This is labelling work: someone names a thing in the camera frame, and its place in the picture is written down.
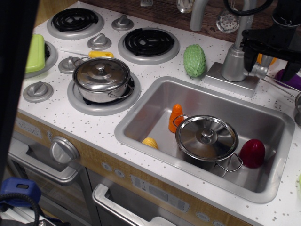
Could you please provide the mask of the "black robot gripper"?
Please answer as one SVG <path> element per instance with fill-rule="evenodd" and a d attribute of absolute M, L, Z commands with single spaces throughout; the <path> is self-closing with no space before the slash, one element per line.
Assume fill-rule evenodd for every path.
<path fill-rule="evenodd" d="M 301 68 L 301 36 L 293 29 L 266 28 L 244 30 L 241 47 L 244 68 L 251 71 L 258 54 L 287 61 L 281 81 L 289 81 Z"/>

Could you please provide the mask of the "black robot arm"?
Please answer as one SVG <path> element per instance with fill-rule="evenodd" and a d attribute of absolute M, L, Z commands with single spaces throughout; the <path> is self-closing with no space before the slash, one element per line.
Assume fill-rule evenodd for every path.
<path fill-rule="evenodd" d="M 287 61 L 282 81 L 290 80 L 301 68 L 301 2 L 279 0 L 272 14 L 273 25 L 265 29 L 244 30 L 242 48 L 244 68 L 251 72 L 258 54 Z"/>

